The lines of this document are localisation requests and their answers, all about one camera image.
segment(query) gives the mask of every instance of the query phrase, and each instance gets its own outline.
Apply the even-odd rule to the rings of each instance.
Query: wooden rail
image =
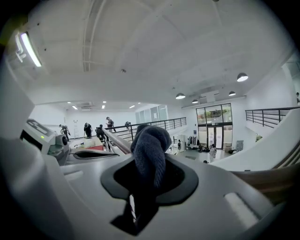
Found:
[[[259,190],[276,205],[287,200],[299,171],[300,164],[294,164],[265,171],[232,173]]]

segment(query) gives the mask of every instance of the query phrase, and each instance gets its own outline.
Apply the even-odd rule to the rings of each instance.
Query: glass door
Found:
[[[216,134],[216,148],[222,149],[223,148],[223,127],[215,127]]]
[[[207,127],[208,147],[212,144],[217,149],[223,148],[223,127]]]
[[[215,127],[208,127],[207,134],[208,134],[208,147],[210,147],[212,144],[215,145]]]

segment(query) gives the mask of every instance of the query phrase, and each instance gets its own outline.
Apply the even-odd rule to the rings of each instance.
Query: ceiling light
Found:
[[[229,93],[229,95],[230,96],[234,96],[236,93],[234,92],[234,91],[231,91],[230,93]]]
[[[245,74],[245,73],[240,73],[240,74],[238,75],[237,79],[238,79],[238,82],[243,82],[243,81],[245,81],[245,80],[248,79],[248,76],[247,76],[247,74]]]
[[[33,60],[34,64],[37,66],[37,67],[41,67],[42,64],[41,62],[39,61],[39,59],[37,58],[36,54],[34,53],[34,50],[32,48],[32,45],[29,41],[29,37],[28,37],[28,34],[25,32],[21,35],[21,38],[24,42],[24,45],[27,49],[27,52],[29,53],[31,59]]]
[[[183,99],[183,98],[185,98],[186,96],[183,94],[183,93],[178,93],[177,95],[176,95],[176,99]]]

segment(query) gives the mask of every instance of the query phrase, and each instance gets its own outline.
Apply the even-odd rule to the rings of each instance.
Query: person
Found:
[[[128,122],[128,121],[127,121],[127,122],[125,122],[124,125],[126,126],[127,130],[129,130],[129,127],[128,127],[128,126],[131,125],[131,122]]]
[[[214,158],[216,158],[217,149],[214,144],[210,147],[210,162],[212,163]]]
[[[110,117],[106,117],[106,120],[108,120],[108,122],[105,123],[105,124],[107,125],[107,127],[108,127],[108,128],[112,128],[112,127],[113,127],[113,124],[114,124],[113,120],[110,119]]]
[[[89,123],[86,122],[84,124],[83,130],[84,130],[84,134],[86,134],[87,138],[91,138],[92,137],[92,131],[93,131],[93,129],[92,129],[92,125],[91,124],[89,124]]]
[[[68,137],[68,133],[69,133],[69,135],[71,135],[71,134],[69,132],[68,127],[65,126],[65,125],[61,125],[61,124],[59,125],[59,127],[61,128],[60,133],[66,135],[67,141],[70,142],[69,137]]]
[[[181,142],[180,142],[180,139],[178,140],[178,150],[179,150],[179,152],[180,152],[180,150],[181,150]]]
[[[99,138],[100,141],[104,140],[104,132],[102,130],[103,125],[100,124],[99,128],[96,129],[97,137]]]

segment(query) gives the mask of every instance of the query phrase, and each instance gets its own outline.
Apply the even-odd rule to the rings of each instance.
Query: black railing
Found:
[[[274,128],[278,125],[287,113],[292,109],[300,107],[268,108],[245,110],[246,120],[259,123],[263,126]]]
[[[122,139],[128,142],[132,142],[135,137],[137,127],[141,124],[149,124],[151,126],[157,126],[169,131],[186,125],[187,120],[184,117],[184,118],[176,118],[176,119],[169,119],[163,121],[145,122],[145,123],[133,124],[127,126],[107,127],[105,129],[111,132],[115,136],[121,137]]]

